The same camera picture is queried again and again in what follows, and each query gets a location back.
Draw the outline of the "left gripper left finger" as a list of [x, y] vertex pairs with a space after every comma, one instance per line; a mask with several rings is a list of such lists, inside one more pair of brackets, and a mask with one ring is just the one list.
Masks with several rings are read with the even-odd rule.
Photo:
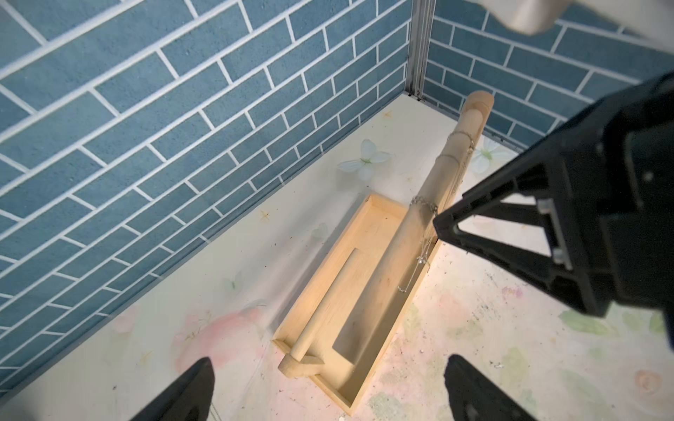
[[132, 421], [206, 421], [214, 385], [212, 361], [209, 357], [201, 358], [137, 413]]

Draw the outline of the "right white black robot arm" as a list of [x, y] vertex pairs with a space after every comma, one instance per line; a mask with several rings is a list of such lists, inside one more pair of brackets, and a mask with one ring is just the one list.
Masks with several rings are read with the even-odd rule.
[[435, 219], [441, 240], [586, 315], [654, 309], [672, 334], [672, 55], [582, 5], [524, 35], [439, 1], [424, 97], [456, 111], [475, 91], [523, 153]]

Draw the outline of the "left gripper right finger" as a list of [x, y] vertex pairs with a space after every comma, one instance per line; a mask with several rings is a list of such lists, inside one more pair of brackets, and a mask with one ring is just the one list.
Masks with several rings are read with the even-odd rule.
[[458, 354], [444, 373], [454, 420], [535, 421], [516, 401]]

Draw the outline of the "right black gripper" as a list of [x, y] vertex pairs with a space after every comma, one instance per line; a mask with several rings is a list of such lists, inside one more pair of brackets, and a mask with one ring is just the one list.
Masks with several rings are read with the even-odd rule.
[[672, 73], [584, 107], [434, 226], [584, 315], [659, 310], [672, 336]]

